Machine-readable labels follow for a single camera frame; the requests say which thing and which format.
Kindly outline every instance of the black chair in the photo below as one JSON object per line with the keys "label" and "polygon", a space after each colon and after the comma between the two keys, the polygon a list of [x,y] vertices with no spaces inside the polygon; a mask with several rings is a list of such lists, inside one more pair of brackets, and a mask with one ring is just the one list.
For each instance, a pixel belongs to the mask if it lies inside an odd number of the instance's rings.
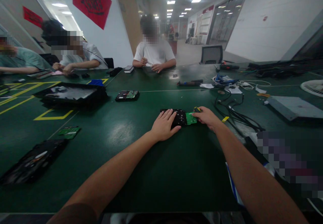
{"label": "black chair", "polygon": [[106,64],[108,65],[108,68],[114,68],[113,64],[113,58],[104,58]]}
{"label": "black chair", "polygon": [[202,47],[202,58],[200,64],[220,64],[223,59],[222,46]]}
{"label": "black chair", "polygon": [[40,56],[46,60],[51,66],[53,66],[54,63],[59,63],[59,59],[56,55],[52,55],[50,53],[40,54]]}

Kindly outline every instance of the red decoration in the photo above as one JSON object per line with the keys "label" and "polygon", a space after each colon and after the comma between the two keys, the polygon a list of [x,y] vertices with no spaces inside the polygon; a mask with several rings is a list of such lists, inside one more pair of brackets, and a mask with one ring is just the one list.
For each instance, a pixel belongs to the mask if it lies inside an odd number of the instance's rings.
{"label": "red decoration", "polygon": [[104,30],[111,4],[111,0],[73,0],[73,5],[102,28],[102,30]]}
{"label": "red decoration", "polygon": [[24,10],[24,19],[28,20],[32,24],[41,28],[41,25],[43,24],[43,18],[24,6],[23,6],[23,10]]}

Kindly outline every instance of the white fan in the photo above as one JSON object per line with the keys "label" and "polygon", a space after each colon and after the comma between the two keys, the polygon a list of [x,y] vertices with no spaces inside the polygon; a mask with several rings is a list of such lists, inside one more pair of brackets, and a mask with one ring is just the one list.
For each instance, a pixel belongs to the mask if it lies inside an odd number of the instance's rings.
{"label": "white fan", "polygon": [[302,83],[300,87],[312,95],[323,97],[323,80],[307,81]]}

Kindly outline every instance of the green table surface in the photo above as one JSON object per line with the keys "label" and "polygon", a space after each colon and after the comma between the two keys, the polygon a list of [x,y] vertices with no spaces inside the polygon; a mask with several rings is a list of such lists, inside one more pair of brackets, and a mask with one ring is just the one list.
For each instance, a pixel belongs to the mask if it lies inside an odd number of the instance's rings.
{"label": "green table surface", "polygon": [[[97,168],[149,131],[160,109],[183,109],[189,112],[195,106],[205,106],[221,117],[213,106],[218,95],[217,89],[176,85],[179,80],[203,79],[204,83],[212,82],[211,78],[216,75],[213,65],[191,65],[177,66],[160,74],[152,72],[150,68],[135,69],[131,74],[122,71],[105,82],[110,98],[95,110],[73,111],[60,120],[34,120],[47,109],[38,98],[30,98],[32,94],[54,82],[84,84],[91,79],[104,79],[107,76],[106,70],[90,70],[88,74],[90,78],[87,79],[52,76],[36,80],[21,75],[2,76],[6,83],[12,83],[18,78],[25,78],[27,81],[21,85],[11,85],[13,90],[4,95],[23,92],[14,100],[0,99],[0,175],[35,144],[56,139],[58,130],[63,126],[79,126],[81,131],[35,183],[0,187],[0,213],[57,212]],[[239,71],[221,74],[258,80],[252,74],[244,75]],[[265,78],[272,86],[262,89],[271,95],[301,97],[322,109],[322,98],[299,87],[302,82],[314,79],[321,77],[306,73],[285,80]],[[114,99],[122,90],[139,90],[138,101],[116,102]],[[267,131],[305,135],[322,131],[322,126],[291,124],[270,106],[264,106],[254,90],[242,91],[245,100],[236,110],[258,121]],[[61,117],[67,113],[68,110],[53,110],[43,117]],[[248,149],[260,161],[264,161],[254,145],[248,146]],[[298,153],[310,151],[310,154],[315,155],[316,151],[322,150],[322,146],[313,148],[304,144],[296,146],[296,150]],[[302,210],[310,209],[309,204],[290,184],[280,182]],[[234,210],[241,210],[241,207],[232,194],[224,155],[215,135],[200,123],[183,127],[169,140],[156,144],[143,157],[125,186],[106,208],[106,212]]]}

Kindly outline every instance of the man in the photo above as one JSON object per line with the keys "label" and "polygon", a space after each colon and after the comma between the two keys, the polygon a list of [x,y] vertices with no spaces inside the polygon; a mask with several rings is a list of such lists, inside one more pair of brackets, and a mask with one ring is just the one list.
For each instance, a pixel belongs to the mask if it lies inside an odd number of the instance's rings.
{"label": "man", "polygon": [[66,40],[68,46],[63,46],[63,48],[52,46],[63,52],[63,60],[60,63],[54,63],[53,69],[62,71],[65,76],[68,76],[73,70],[108,68],[94,44],[84,42],[80,36],[67,36]]}
{"label": "man", "polygon": [[153,15],[143,15],[140,27],[144,39],[137,46],[132,65],[136,68],[151,66],[157,73],[175,66],[176,59],[171,46],[167,41],[158,38],[157,23]]}
{"label": "man", "polygon": [[[200,107],[200,109],[201,113],[192,115],[217,135],[236,189],[254,221],[258,224],[308,223],[281,185],[241,144],[229,128],[208,108]],[[171,129],[175,115],[176,112],[172,109],[161,112],[149,132],[95,171],[63,208],[49,220],[48,224],[96,223],[105,207],[121,190],[149,149],[157,142],[167,140],[181,129],[180,126]],[[201,215],[183,214],[175,219],[166,215],[163,219],[160,215],[159,219],[150,216],[149,222],[143,215],[136,215],[129,224],[135,223],[135,218],[140,216],[145,223],[210,223]]]}
{"label": "man", "polygon": [[0,73],[32,74],[46,69],[51,70],[51,66],[39,54],[12,46],[6,37],[0,37]]}

